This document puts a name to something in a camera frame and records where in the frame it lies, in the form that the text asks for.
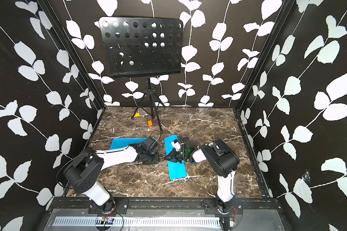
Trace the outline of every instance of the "wall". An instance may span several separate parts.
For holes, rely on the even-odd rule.
[[[36,2],[0,1],[0,230],[34,230],[101,107]]]
[[[347,0],[296,1],[241,117],[293,230],[347,230]]]
[[[139,92],[147,88],[146,78],[110,78],[98,21],[114,16],[180,18],[185,24],[181,62],[186,68],[181,74],[151,79],[160,99],[167,106],[229,107],[240,97],[282,0],[50,3],[106,105],[135,106],[142,97]]]

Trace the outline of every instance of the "floor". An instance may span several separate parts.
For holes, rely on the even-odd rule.
[[[131,120],[134,108],[108,107],[92,139],[95,150],[108,150],[113,138],[144,138],[158,125],[148,127],[151,118],[144,115]],[[164,133],[159,141],[161,159],[154,165],[120,164],[104,169],[98,180],[113,196],[129,197],[213,197],[217,191],[217,175],[208,162],[186,166],[188,176],[170,180],[164,138],[189,136],[194,145],[221,138],[240,158],[234,180],[237,197],[260,198],[260,190],[250,164],[233,110],[230,108],[166,108],[158,111]],[[68,196],[76,195],[72,190]]]

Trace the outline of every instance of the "blue cloth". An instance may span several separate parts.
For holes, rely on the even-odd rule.
[[[178,140],[177,135],[172,135],[167,138],[165,138],[165,146],[166,146],[166,155],[168,155],[172,149],[174,148],[171,145],[171,142],[174,140]],[[168,163],[168,172],[170,174],[170,179],[177,179],[186,177],[188,174],[186,173],[185,165],[180,163],[172,163],[170,161],[167,161]]]

